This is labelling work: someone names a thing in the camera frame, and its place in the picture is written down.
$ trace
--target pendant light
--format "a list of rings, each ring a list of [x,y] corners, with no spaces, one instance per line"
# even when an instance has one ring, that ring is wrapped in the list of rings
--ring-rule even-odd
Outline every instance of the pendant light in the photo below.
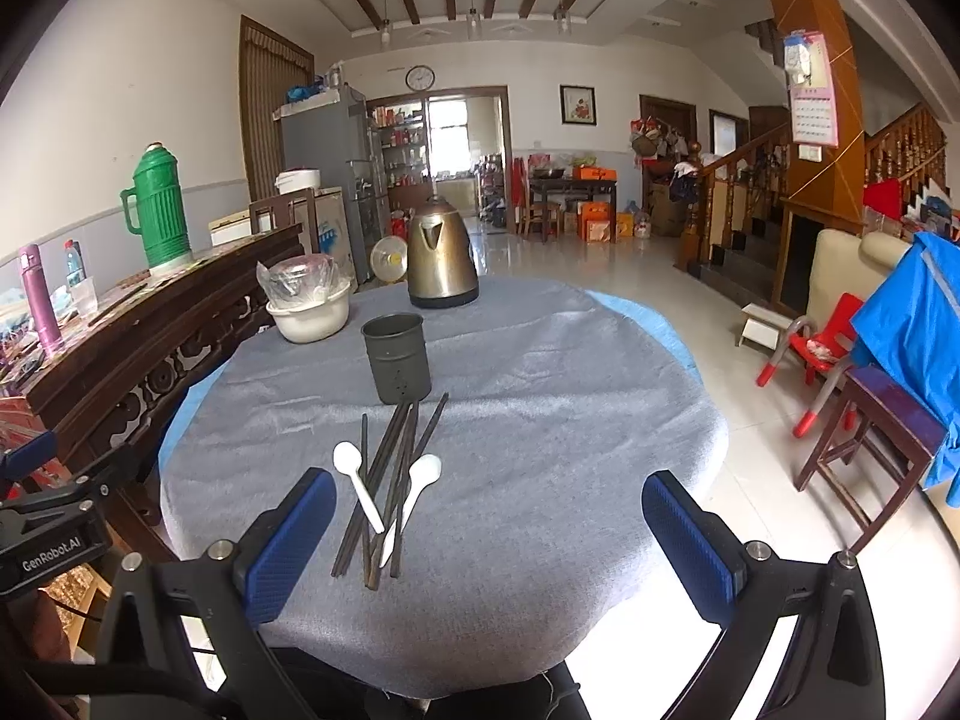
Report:
[[[390,50],[390,40],[394,36],[394,25],[387,16],[387,0],[383,0],[383,23],[380,25],[380,50]]]
[[[481,37],[480,14],[473,7],[473,0],[470,0],[470,10],[467,13],[467,40],[479,40]]]
[[[563,6],[563,0],[560,0],[560,4],[557,5],[557,9],[553,12],[553,19],[557,22],[557,31],[563,37],[570,36],[570,11]]]

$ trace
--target clock face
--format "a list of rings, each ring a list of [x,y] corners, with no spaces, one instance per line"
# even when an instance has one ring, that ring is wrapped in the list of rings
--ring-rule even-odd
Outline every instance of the clock face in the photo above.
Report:
[[[415,92],[425,92],[436,80],[436,74],[426,65],[416,65],[407,71],[407,86]]]

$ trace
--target framed picture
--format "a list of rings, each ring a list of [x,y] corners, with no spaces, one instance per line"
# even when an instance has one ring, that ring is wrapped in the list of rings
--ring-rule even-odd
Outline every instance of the framed picture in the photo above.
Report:
[[[592,86],[560,84],[560,115],[564,124],[597,124],[597,104]]]

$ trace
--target gray refrigerator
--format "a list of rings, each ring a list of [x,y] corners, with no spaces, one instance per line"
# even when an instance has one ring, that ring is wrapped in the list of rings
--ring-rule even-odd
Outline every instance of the gray refrigerator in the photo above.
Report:
[[[323,186],[343,189],[357,283],[363,283],[373,278],[370,252],[390,223],[383,154],[363,95],[344,84],[323,98],[329,101],[281,116],[283,162],[286,170],[313,167]]]

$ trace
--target round table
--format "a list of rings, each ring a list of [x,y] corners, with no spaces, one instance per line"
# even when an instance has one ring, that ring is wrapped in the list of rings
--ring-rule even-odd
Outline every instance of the round table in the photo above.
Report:
[[[245,341],[162,469],[176,552],[238,538],[309,466],[338,506],[280,618],[261,629],[371,685],[416,698],[519,682],[562,661],[640,588],[654,539],[640,489],[670,469],[692,493],[717,473],[727,426],[701,384],[654,338],[582,290],[488,276],[469,305],[424,313],[433,391],[450,399],[429,445],[443,475],[404,531],[398,579],[363,585],[354,555],[330,568],[356,501],[333,446],[371,454],[380,404],[361,325],[410,311],[403,284],[352,295],[340,333],[296,346]],[[386,482],[378,501],[383,508]]]

